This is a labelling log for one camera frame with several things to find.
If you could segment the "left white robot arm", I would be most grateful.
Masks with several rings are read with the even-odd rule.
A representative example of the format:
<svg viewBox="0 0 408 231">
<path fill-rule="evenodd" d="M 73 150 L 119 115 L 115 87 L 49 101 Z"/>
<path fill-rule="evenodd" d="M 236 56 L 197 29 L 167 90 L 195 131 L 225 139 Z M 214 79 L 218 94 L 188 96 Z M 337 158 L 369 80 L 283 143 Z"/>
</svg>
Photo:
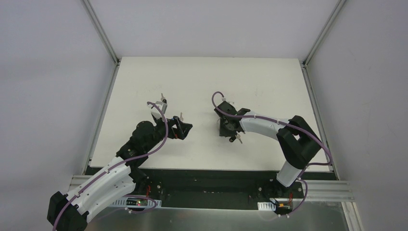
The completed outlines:
<svg viewBox="0 0 408 231">
<path fill-rule="evenodd" d="M 115 157 L 87 181 L 65 194 L 57 191 L 51 196 L 47 221 L 53 230 L 83 231 L 122 196 L 146 191 L 147 177 L 139 167 L 148 159 L 147 154 L 162 147 L 165 139 L 185 139 L 193 127 L 178 116 L 153 120 L 138 123 Z"/>
</svg>

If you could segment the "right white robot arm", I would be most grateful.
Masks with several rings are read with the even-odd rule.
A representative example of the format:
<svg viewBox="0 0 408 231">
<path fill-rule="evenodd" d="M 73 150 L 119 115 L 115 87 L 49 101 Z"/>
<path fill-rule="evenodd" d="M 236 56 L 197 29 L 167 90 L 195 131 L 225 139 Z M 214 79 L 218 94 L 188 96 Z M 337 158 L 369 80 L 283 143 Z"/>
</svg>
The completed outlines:
<svg viewBox="0 0 408 231">
<path fill-rule="evenodd" d="M 279 143 L 285 162 L 272 180 L 273 191 L 279 197 L 291 193 L 294 181 L 321 150 L 319 138 L 301 116 L 278 120 L 246 108 L 236 110 L 228 102 L 222 102 L 214 111 L 220 118 L 220 136 L 229 137 L 230 141 L 240 133 L 252 132 Z"/>
</svg>

